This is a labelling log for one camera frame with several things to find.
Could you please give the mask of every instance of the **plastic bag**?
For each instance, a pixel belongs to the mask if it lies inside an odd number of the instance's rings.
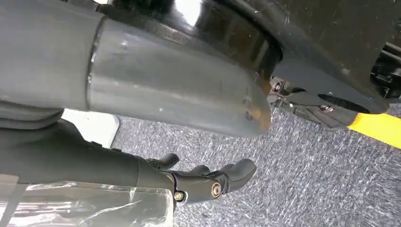
[[[8,227],[173,226],[173,197],[166,189],[59,182],[25,185],[21,195],[11,196],[16,185],[23,184],[0,182],[0,217],[10,199],[19,200]]]

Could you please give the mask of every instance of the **metal bolt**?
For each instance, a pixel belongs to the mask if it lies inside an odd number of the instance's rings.
[[[184,199],[184,193],[183,192],[175,192],[174,199],[177,201],[182,201]]]
[[[221,195],[221,185],[220,183],[214,183],[212,185],[212,196],[213,197],[219,197]]]
[[[323,113],[329,113],[334,110],[333,107],[327,105],[321,105],[320,109],[323,111]]]
[[[277,83],[277,84],[274,85],[273,91],[274,91],[274,92],[278,92],[278,91],[280,91],[280,88],[281,88],[281,84],[280,84],[280,83]]]

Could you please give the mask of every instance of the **white surface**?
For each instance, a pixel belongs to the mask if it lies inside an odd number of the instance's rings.
[[[86,141],[110,148],[120,121],[114,115],[65,109],[62,118],[73,123]]]

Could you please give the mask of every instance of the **brass screw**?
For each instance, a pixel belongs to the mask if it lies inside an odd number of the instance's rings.
[[[214,183],[212,185],[212,196],[213,197],[219,197],[221,195],[221,185],[220,183]]]
[[[184,193],[183,192],[175,192],[174,193],[174,199],[176,201],[181,201],[184,199]]]

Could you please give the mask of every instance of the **yellow tape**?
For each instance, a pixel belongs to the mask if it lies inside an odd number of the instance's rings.
[[[401,119],[398,117],[358,113],[348,128],[401,149]]]

